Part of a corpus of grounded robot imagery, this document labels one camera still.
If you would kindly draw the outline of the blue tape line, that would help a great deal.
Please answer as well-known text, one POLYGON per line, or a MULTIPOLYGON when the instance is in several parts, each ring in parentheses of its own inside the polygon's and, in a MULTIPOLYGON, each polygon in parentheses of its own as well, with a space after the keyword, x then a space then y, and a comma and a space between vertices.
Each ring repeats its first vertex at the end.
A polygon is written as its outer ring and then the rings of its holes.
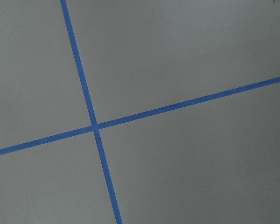
POLYGON ((80 84, 81 84, 81 87, 82 87, 87 111, 88 111, 88 114, 89 114, 89 119, 90 119, 91 126, 92 126, 92 129, 93 129, 93 135, 94 135, 96 146, 97 146, 97 149, 98 149, 100 163, 101 163, 102 170, 103 170, 103 173, 104 173, 105 182, 106 182, 107 189, 108 189, 108 194, 109 194, 110 201, 111 201, 111 204, 112 204, 112 210, 113 210, 113 213, 114 213, 114 216, 115 216, 115 221, 116 221, 116 223, 121 224, 121 223, 123 223, 123 221, 122 221, 121 213, 120 213, 120 210, 119 210, 116 194, 115 194, 115 191, 114 191, 114 186, 113 186, 113 183, 112 183, 112 177, 111 177, 111 174, 110 174, 107 158, 106 158, 106 155, 105 155, 105 150, 104 150, 104 146, 103 146, 103 143, 102 143, 100 131, 99 131, 99 128, 98 128, 98 123, 97 123, 95 111, 94 111, 94 108, 93 108, 90 91, 89 91, 88 84, 87 84, 87 81, 86 81, 86 77, 85 77, 85 74, 84 74, 84 69, 83 69, 81 58, 80 58, 80 54, 79 54, 79 50, 78 50, 78 46, 77 46, 77 42, 76 42, 76 38, 75 38, 75 33, 74 33, 73 26, 72 26, 72 23, 71 23, 70 13, 69 13, 69 10, 68 10, 67 2, 65 0, 62 0, 62 1, 60 1, 60 4, 61 4, 63 17, 64 17, 65 25, 66 25, 66 28, 67 28, 67 32, 68 32, 68 36, 69 36, 69 40, 70 40, 70 45, 71 45, 74 61, 75 61, 75 64, 76 64, 80 84))

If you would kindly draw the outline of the blue tape line crossing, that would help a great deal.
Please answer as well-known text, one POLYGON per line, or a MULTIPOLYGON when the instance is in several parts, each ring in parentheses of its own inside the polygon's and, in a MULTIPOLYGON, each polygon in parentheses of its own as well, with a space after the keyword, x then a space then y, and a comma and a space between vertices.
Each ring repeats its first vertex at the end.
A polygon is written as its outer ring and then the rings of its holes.
MULTIPOLYGON (((214 93, 214 94, 210 94, 210 95, 207 95, 207 96, 183 101, 183 102, 180 102, 180 103, 156 108, 156 109, 153 109, 153 110, 129 115, 129 116, 126 116, 126 117, 106 121, 106 122, 103 122, 103 123, 99 123, 98 128, 99 129, 104 129, 104 128, 111 127, 111 126, 117 126, 117 125, 124 124, 124 123, 127 123, 127 122, 131 122, 131 121, 134 121, 134 120, 143 119, 143 118, 154 116, 154 115, 157 115, 157 114, 181 109, 181 108, 184 108, 184 107, 204 103, 204 102, 207 102, 207 101, 212 101, 212 100, 215 100, 215 99, 219 99, 219 98, 227 97, 227 96, 230 96, 230 95, 250 91, 250 90, 253 90, 253 89, 261 88, 261 87, 264 87, 264 86, 269 86, 269 85, 276 84, 276 83, 280 83, 280 77, 276 77, 276 78, 268 79, 268 80, 265 80, 265 81, 261 81, 261 82, 237 87, 237 88, 234 88, 234 89, 222 91, 222 92, 219 92, 219 93, 214 93)), ((87 126, 87 127, 75 129, 75 130, 72 130, 72 131, 68 131, 68 132, 59 133, 59 134, 56 134, 56 135, 44 137, 44 138, 41 138, 41 139, 21 143, 21 144, 18 144, 18 145, 2 148, 2 149, 0 149, 0 156, 4 155, 4 154, 9 154, 9 153, 13 153, 13 152, 16 152, 16 151, 20 151, 20 150, 23 150, 23 149, 28 149, 28 148, 31 148, 31 147, 36 147, 36 146, 39 146, 39 145, 47 144, 47 143, 50 143, 50 142, 55 142, 55 141, 58 141, 58 140, 78 136, 78 135, 81 135, 81 134, 84 134, 84 133, 90 133, 92 131, 93 131, 93 127, 92 126, 87 126)))

